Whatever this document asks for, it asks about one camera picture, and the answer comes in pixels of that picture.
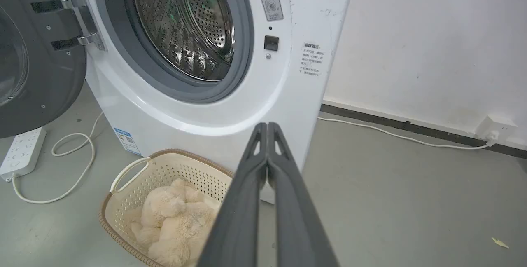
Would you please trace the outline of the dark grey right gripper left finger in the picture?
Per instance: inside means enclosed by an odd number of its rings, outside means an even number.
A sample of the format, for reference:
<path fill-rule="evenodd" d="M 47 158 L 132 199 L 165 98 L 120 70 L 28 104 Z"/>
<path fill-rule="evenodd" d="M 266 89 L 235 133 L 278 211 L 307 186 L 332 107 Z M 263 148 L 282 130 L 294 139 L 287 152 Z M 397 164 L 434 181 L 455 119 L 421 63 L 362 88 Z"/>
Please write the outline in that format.
<path fill-rule="evenodd" d="M 267 177 L 267 128 L 260 122 L 253 129 L 198 267 L 257 265 L 260 192 Z"/>

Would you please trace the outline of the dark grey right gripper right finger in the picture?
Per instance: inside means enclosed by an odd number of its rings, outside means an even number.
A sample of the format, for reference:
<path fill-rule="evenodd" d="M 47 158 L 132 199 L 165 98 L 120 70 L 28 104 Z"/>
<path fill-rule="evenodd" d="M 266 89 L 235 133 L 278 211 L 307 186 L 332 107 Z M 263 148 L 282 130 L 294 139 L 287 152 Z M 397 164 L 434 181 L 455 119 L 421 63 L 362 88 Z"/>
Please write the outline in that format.
<path fill-rule="evenodd" d="M 268 182 L 275 192 L 277 265 L 338 267 L 285 135 L 275 122 L 267 125 L 267 163 Z"/>

